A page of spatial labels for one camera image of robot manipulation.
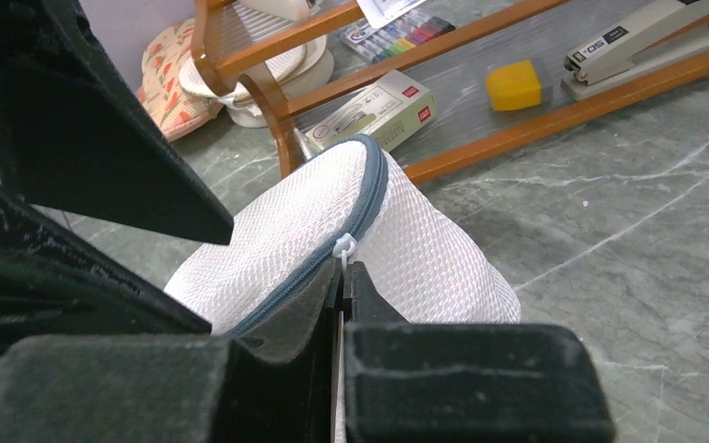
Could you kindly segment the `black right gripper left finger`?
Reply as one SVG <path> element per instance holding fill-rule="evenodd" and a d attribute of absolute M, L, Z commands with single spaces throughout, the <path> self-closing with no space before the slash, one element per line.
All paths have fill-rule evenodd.
<path fill-rule="evenodd" d="M 0 358 L 0 442 L 331 442 L 338 265 L 248 333 L 41 336 Z"/>

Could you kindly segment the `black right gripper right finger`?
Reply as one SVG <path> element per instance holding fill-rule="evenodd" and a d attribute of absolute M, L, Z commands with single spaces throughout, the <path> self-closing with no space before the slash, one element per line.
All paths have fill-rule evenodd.
<path fill-rule="evenodd" d="M 344 275 L 342 422 L 349 442 L 612 442 L 592 358 L 550 324 L 417 324 L 364 264 Z"/>

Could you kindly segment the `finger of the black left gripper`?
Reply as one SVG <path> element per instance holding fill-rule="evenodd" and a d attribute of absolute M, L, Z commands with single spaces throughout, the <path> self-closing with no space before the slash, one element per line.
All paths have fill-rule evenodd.
<path fill-rule="evenodd" d="M 188 240 L 226 245 L 234 230 L 76 1 L 0 1 L 0 181 L 30 204 Z"/>
<path fill-rule="evenodd" d="M 210 331 L 207 320 L 0 188 L 0 356 L 37 335 Z"/>

